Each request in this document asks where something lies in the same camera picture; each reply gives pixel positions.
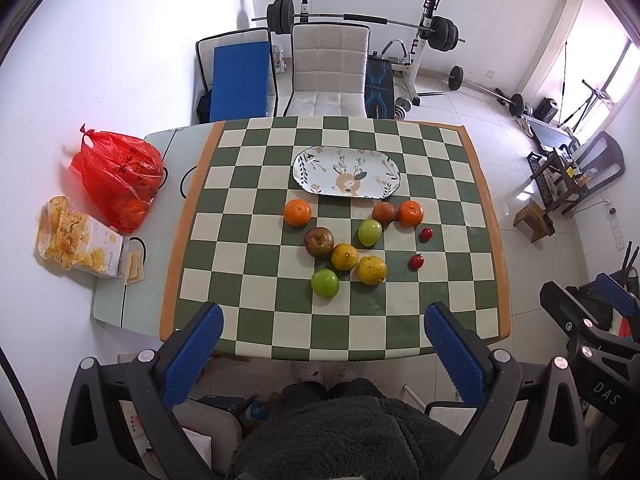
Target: green fruit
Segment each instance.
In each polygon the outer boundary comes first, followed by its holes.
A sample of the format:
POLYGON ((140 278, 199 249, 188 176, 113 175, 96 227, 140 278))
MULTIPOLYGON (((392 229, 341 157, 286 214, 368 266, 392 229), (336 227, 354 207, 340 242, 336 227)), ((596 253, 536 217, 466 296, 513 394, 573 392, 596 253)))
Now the green fruit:
POLYGON ((366 247, 375 245, 382 236, 382 224, 373 218, 369 218, 360 224, 358 239, 366 247))
POLYGON ((340 282, 331 269, 320 269, 311 277, 311 288, 321 298, 332 298, 338 293, 340 282))

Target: floral patterned plate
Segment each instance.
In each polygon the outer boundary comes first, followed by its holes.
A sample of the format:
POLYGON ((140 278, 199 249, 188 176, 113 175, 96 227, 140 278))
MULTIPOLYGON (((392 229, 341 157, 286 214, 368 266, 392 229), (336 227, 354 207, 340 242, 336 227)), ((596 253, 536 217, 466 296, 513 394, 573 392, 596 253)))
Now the floral patterned plate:
POLYGON ((309 193, 386 198, 400 186, 395 162, 375 150, 313 146, 292 164, 293 178, 309 193))

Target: yellow lemon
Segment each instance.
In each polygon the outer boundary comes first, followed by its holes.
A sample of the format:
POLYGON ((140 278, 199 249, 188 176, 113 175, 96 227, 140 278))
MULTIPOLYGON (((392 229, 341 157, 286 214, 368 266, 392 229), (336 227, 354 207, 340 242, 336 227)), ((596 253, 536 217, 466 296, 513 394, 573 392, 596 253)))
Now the yellow lemon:
POLYGON ((331 253, 331 263, 338 270, 350 270, 358 263, 358 250, 349 244, 338 244, 331 253))
POLYGON ((386 278, 386 263, 377 256, 363 256, 356 272, 365 285, 378 285, 386 278))

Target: metal bolt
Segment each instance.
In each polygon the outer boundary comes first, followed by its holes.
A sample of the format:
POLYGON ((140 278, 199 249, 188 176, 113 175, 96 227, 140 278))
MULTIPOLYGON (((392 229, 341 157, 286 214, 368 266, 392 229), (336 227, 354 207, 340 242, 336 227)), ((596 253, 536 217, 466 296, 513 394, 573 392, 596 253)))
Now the metal bolt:
POLYGON ((494 352, 494 357, 496 361, 500 361, 501 363, 506 363, 509 361, 509 359, 511 359, 511 355, 509 354, 509 352, 507 352, 506 350, 502 350, 501 348, 498 348, 494 352))
POLYGON ((560 357, 560 356, 558 356, 558 357, 556 357, 554 359, 554 364, 558 368, 560 368, 561 370, 565 370, 569 365, 569 363, 566 361, 566 359, 564 357, 560 357))
POLYGON ((138 361, 148 363, 154 357, 156 357, 156 353, 153 350, 143 350, 138 354, 138 361))
POLYGON ((85 357, 84 359, 82 359, 82 361, 80 361, 80 367, 82 368, 82 370, 88 370, 94 365, 94 361, 95 359, 93 357, 85 357))

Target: wooden stool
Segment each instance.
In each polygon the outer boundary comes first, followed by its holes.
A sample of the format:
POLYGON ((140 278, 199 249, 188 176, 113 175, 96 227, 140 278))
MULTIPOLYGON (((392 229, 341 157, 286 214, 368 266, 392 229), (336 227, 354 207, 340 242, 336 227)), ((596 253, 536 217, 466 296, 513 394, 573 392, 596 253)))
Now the wooden stool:
POLYGON ((531 243, 545 236, 556 234, 554 222, 532 198, 529 199, 529 203, 526 206, 516 213, 513 225, 516 226, 523 220, 525 224, 533 229, 531 243))

